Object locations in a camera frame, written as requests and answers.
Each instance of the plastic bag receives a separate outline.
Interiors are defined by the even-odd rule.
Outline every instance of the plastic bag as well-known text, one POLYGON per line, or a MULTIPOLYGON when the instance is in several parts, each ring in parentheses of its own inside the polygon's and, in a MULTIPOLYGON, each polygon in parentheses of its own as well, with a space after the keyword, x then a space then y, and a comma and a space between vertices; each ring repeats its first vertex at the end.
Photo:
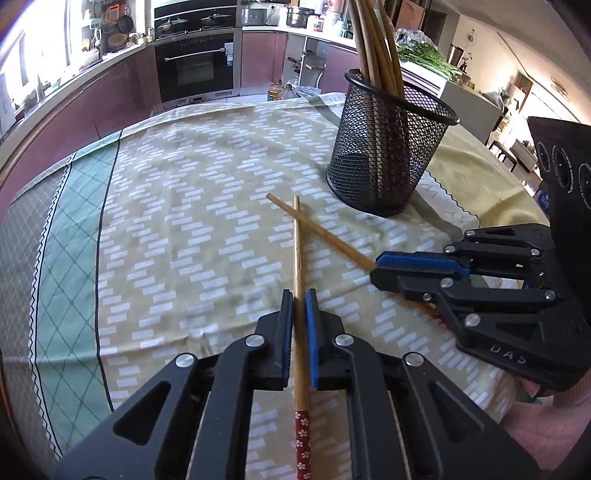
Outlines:
POLYGON ((420 30, 407 30, 406 28, 399 28, 396 30, 396 45, 410 45, 410 42, 413 40, 423 41, 432 47, 437 48, 433 41, 420 30))

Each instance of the wooden stick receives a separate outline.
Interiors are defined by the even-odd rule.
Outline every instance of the wooden stick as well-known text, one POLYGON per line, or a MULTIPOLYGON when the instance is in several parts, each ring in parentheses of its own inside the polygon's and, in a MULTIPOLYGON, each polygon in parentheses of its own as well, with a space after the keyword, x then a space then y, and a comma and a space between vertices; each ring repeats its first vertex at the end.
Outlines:
MULTIPOLYGON (((294 211, 300 212, 300 198, 294 195, 294 211)), ((293 360, 294 370, 294 409, 295 409, 295 461, 303 468, 297 469, 297 480, 309 479, 310 472, 310 405, 308 400, 308 332, 306 329, 306 311, 304 309, 304 271, 302 262, 301 226, 294 218, 294 334, 293 360)))
POLYGON ((349 2, 349 11, 351 13, 351 23, 353 24, 353 32, 355 33, 355 44, 357 45, 357 54, 359 55, 359 70, 364 82, 369 82, 369 67, 368 58, 365 52, 365 44, 363 43, 363 32, 361 30, 361 20, 359 19, 359 11, 357 4, 353 1, 349 2))
MULTIPOLYGON (((272 201, 275 205, 277 205, 281 210, 285 213, 289 214, 293 218, 297 219, 300 224, 309 230, 310 232, 318 235, 322 240, 324 240, 327 244, 333 247, 335 250, 342 253, 348 259, 352 260, 358 266, 363 268, 367 273, 370 273, 375 268, 375 262, 371 260, 369 257, 359 253, 356 249, 354 249, 349 244, 343 242, 339 237, 333 235, 328 230, 325 230, 320 225, 315 223, 313 220, 309 219, 306 215, 297 210, 291 208, 288 204, 282 202, 272 193, 267 193, 267 198, 272 201)), ((432 307, 429 306, 427 303, 423 303, 420 301, 410 301, 405 300, 408 304, 412 305, 415 308, 421 310, 421 313, 425 315, 429 315, 430 317, 437 317, 437 313, 433 310, 432 307)))
POLYGON ((382 88, 382 82, 379 76, 378 58, 376 56, 374 44, 372 43, 371 25, 367 22, 366 19, 366 12, 364 9, 363 0, 353 0, 353 2, 357 2, 359 20, 361 22, 361 38, 363 39, 363 43, 365 45, 365 54, 367 55, 368 60, 369 82, 371 85, 377 88, 382 88))
POLYGON ((402 70, 400 68, 400 59, 398 58, 398 50, 396 49, 396 39, 394 35, 396 35, 396 29, 392 23, 392 19, 383 13, 383 21, 385 23, 386 28, 386 39, 388 40, 388 45, 392 43, 390 47, 390 56, 392 57, 392 66, 394 68, 394 76, 396 78, 396 83, 398 85, 398 96, 404 100, 404 79, 402 78, 402 70))
MULTIPOLYGON (((300 211, 300 198, 294 196, 294 210, 300 211)), ((308 410, 308 354, 306 313, 304 311, 304 274, 300 222, 294 218, 294 380, 295 409, 308 410)))
POLYGON ((394 89, 394 72, 392 71, 392 60, 388 54, 384 36, 381 34, 378 18, 375 11, 369 3, 369 0, 359 0, 363 5, 364 21, 368 25, 371 43, 374 46, 376 59, 378 62, 379 76, 382 79, 382 88, 388 93, 396 95, 394 89))

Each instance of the table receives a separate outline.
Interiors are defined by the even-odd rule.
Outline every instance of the table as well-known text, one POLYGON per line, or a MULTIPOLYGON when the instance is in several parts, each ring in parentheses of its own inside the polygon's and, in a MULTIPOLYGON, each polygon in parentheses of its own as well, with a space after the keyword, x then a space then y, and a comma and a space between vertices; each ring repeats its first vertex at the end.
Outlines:
MULTIPOLYGON (((344 205, 324 179, 344 98, 175 109, 81 149, 19 193, 0 228, 0 348, 16 424, 44 471, 178 353, 223 351, 278 308, 292 283, 292 221, 269 191, 298 193, 311 218, 370 256, 547 222, 462 127, 449 128, 402 214, 344 205)), ((377 291, 319 239, 304 244, 307 287, 347 331, 391 355, 423 353, 502 418, 515 399, 510 375, 460 353, 444 325, 377 291)), ((294 475, 291 393, 255 394, 248 479, 294 475)), ((344 393, 312 393, 311 420, 314 475, 346 475, 344 393)))

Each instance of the pink cabinet door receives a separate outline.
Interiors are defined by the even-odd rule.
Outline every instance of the pink cabinet door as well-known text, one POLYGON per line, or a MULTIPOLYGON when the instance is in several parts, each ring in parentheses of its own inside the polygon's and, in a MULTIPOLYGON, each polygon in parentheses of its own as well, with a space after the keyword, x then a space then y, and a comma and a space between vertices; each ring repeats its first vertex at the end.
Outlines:
POLYGON ((400 13, 396 20, 396 28, 406 28, 408 30, 418 30, 423 23, 425 9, 411 0, 402 0, 400 13))
POLYGON ((111 67, 85 90, 86 106, 101 138, 150 115, 134 57, 111 67))
POLYGON ((62 158, 99 139, 85 95, 74 99, 45 127, 12 169, 0 189, 0 221, 22 187, 62 158))
POLYGON ((326 68, 320 79, 320 90, 322 93, 347 93, 349 82, 345 79, 345 72, 358 68, 359 58, 356 52, 331 45, 326 54, 326 68))
POLYGON ((242 34, 241 87, 266 87, 281 78, 287 34, 244 32, 242 34))

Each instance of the kitchen cabinet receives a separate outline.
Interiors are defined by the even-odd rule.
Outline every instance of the kitchen cabinet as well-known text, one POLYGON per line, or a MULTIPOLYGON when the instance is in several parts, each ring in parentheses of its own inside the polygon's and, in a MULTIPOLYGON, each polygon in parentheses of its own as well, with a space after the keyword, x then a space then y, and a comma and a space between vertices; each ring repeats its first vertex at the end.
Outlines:
POLYGON ((287 34, 244 32, 242 34, 241 87, 268 87, 281 78, 287 34))
POLYGON ((345 72, 359 68, 357 53, 345 48, 330 45, 326 53, 326 68, 320 79, 319 87, 322 93, 347 93, 349 82, 345 79, 345 72))
POLYGON ((134 53, 78 93, 41 131, 2 185, 0 220, 15 194, 35 176, 76 150, 150 116, 161 103, 154 49, 134 53))
POLYGON ((43 129, 10 172, 0 189, 0 221, 21 188, 62 158, 98 139, 82 93, 43 129))
POLYGON ((418 30, 423 23, 425 9, 411 0, 402 0, 400 13, 396 20, 396 29, 406 28, 408 30, 418 30))
POLYGON ((137 59, 141 53, 114 65, 85 88, 86 107, 101 138, 150 116, 141 90, 137 59))

